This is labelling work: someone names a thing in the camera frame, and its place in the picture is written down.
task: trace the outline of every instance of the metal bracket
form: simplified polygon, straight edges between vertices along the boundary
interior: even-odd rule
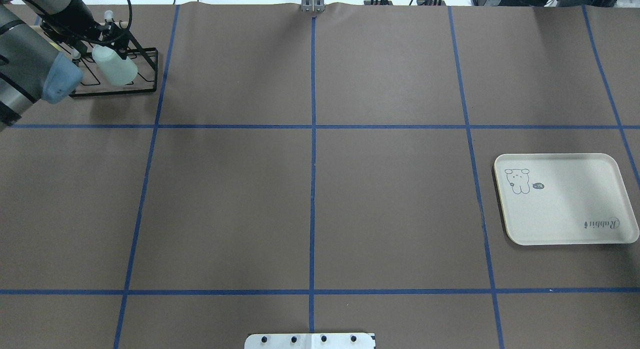
[[[302,12],[322,13],[325,11],[325,0],[302,0]]]
[[[374,333],[253,334],[244,349],[376,349]]]

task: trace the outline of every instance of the blue tape grid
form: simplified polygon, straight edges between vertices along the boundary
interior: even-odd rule
[[[0,289],[0,295],[113,295],[121,296],[121,306],[118,315],[118,325],[114,338],[114,349],[119,347],[122,326],[124,324],[124,316],[126,312],[127,299],[130,295],[306,295],[309,301],[309,331],[314,332],[314,296],[315,295],[491,295],[493,299],[494,319],[496,324],[496,332],[498,335],[498,344],[501,349],[505,347],[502,333],[502,324],[500,320],[500,312],[498,306],[498,295],[508,294],[579,294],[579,293],[620,293],[631,294],[640,293],[640,287],[540,287],[540,288],[497,288],[494,279],[494,270],[491,260],[491,250],[489,245],[489,236],[487,234],[487,226],[485,222],[484,207],[482,202],[482,193],[480,191],[480,181],[476,167],[476,158],[473,147],[472,130],[618,130],[620,132],[622,143],[626,149],[633,174],[640,188],[640,175],[636,167],[636,162],[631,153],[629,142],[625,134],[625,130],[640,130],[640,125],[623,125],[618,114],[615,101],[611,94],[610,85],[608,83],[605,71],[598,54],[598,50],[594,40],[594,34],[590,24],[589,16],[585,6],[582,12],[585,20],[587,34],[591,48],[593,50],[594,59],[601,75],[606,95],[608,96],[611,109],[613,111],[617,125],[474,125],[469,121],[469,113],[467,110],[467,101],[464,92],[464,81],[462,77],[462,69],[460,66],[460,58],[458,53],[458,44],[456,39],[455,24],[453,11],[448,7],[448,18],[450,24],[451,40],[453,44],[455,69],[457,71],[457,80],[459,85],[460,99],[462,105],[462,113],[464,115],[464,125],[318,125],[316,123],[316,17],[311,19],[311,125],[226,125],[226,124],[160,124],[160,114],[162,112],[162,104],[165,94],[165,86],[167,83],[167,75],[169,75],[169,66],[172,55],[174,37],[176,34],[176,26],[180,5],[176,6],[173,27],[171,30],[171,39],[169,42],[169,50],[167,53],[166,67],[162,76],[162,87],[158,99],[158,106],[153,124],[16,124],[12,129],[153,129],[149,153],[144,172],[144,180],[142,182],[142,192],[140,196],[137,219],[133,233],[133,239],[129,254],[128,265],[126,268],[125,283],[122,290],[93,290],[93,289]],[[135,290],[130,289],[131,274],[133,271],[133,263],[138,242],[138,234],[140,232],[140,224],[142,221],[142,210],[149,182],[149,172],[151,171],[151,163],[153,160],[154,147],[158,130],[170,129],[274,129],[274,130],[311,130],[311,178],[310,178],[310,233],[309,233],[309,288],[308,289],[267,289],[267,290]],[[473,180],[475,184],[475,192],[480,208],[480,218],[482,223],[482,232],[484,235],[484,249],[487,264],[487,274],[489,278],[489,288],[477,289],[316,289],[315,288],[315,196],[316,196],[316,131],[317,130],[465,130],[469,148],[469,156],[471,161],[471,169],[473,171]]]

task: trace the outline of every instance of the white plastic plate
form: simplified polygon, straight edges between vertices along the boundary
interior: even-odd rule
[[[493,164],[507,235],[520,245],[629,244],[638,222],[603,153],[503,154]]]
[[[375,349],[373,333],[252,334],[244,349]]]

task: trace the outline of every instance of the brown table surface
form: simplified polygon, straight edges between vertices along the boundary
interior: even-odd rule
[[[0,133],[0,347],[638,348],[640,243],[514,244],[492,165],[606,153],[637,213],[639,26],[594,7],[137,5],[157,92],[39,102]]]

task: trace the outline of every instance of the white tray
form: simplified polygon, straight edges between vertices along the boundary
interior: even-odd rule
[[[493,164],[507,235],[520,245],[638,239],[616,161],[603,153],[503,154]]]

